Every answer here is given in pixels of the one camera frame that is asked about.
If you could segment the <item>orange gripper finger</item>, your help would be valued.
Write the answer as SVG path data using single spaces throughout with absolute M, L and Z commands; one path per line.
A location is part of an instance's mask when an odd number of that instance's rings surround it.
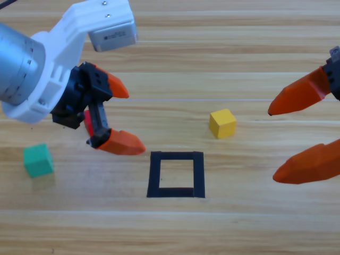
M 339 140 L 317 144 L 289 158 L 273 175 L 286 184 L 323 181 L 339 175 Z

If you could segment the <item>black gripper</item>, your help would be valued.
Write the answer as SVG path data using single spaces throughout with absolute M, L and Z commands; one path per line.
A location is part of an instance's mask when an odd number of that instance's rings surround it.
M 339 99 L 339 60 L 340 47 L 330 51 L 326 64 L 283 88 L 271 102 L 268 114 L 281 115 L 302 111 L 320 101 L 328 94 Z
M 70 73 L 66 88 L 51 111 L 53 122 L 77 129 L 89 108 L 93 135 L 87 140 L 91 147 L 115 155 L 139 155 L 146 148 L 134 134 L 109 130 L 103 102 L 111 98 L 129 98 L 129 92 L 116 76 L 98 66 L 84 62 Z

